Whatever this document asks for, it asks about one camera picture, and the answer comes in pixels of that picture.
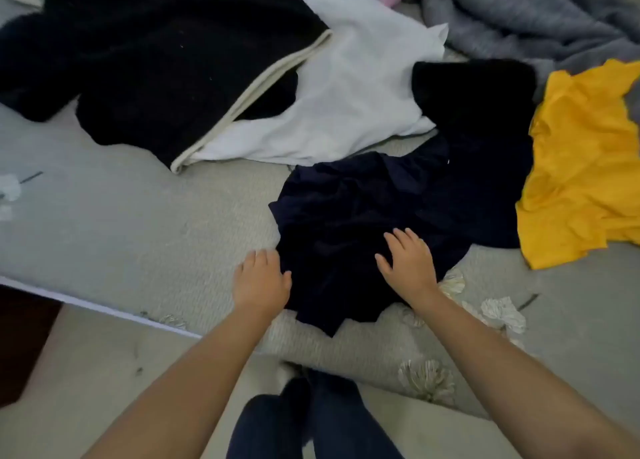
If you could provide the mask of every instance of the forearm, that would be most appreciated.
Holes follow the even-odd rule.
[[[196,459],[271,318],[234,310],[117,418],[85,459]]]
[[[418,314],[525,459],[636,457],[629,434],[538,361],[443,295]]]

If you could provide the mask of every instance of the yellow shirt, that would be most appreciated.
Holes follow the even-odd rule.
[[[553,72],[533,117],[533,169],[516,203],[532,269],[584,257],[607,240],[640,244],[640,143],[622,97],[640,62]]]

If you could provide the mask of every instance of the tile floor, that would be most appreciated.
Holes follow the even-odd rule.
[[[80,457],[192,343],[172,332],[66,305],[23,397],[0,409],[0,457]],[[247,400],[276,392],[277,365],[272,357],[252,357],[204,458],[225,456]],[[518,457],[491,422],[368,386],[360,390],[406,459]],[[311,445],[305,457],[314,457]]]

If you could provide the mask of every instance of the mattress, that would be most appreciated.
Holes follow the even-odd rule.
[[[21,9],[0,0],[2,19]],[[372,149],[402,155],[428,137]],[[232,160],[176,176],[144,150],[98,146],[79,127],[74,104],[45,124],[0,107],[0,174],[24,180],[38,172],[11,204],[12,220],[0,222],[4,283],[202,335],[232,309],[237,262],[277,243],[267,205],[290,169]],[[473,246],[456,267],[465,287],[454,298],[481,309],[486,299],[509,296],[517,307],[534,297],[522,311],[527,329],[514,337],[640,430],[639,268],[640,248],[623,243],[544,271],[528,269],[518,250]],[[258,351],[423,398],[431,396],[407,387],[403,375],[435,363],[454,385],[445,405],[486,415],[435,336],[402,305],[377,323],[346,321],[333,338],[286,310]]]

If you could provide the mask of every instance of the leg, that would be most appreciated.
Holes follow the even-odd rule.
[[[309,371],[309,428],[317,459],[402,459],[396,446],[365,408],[356,384]]]
[[[302,459],[310,388],[295,378],[281,395],[258,395],[244,406],[227,459]]]

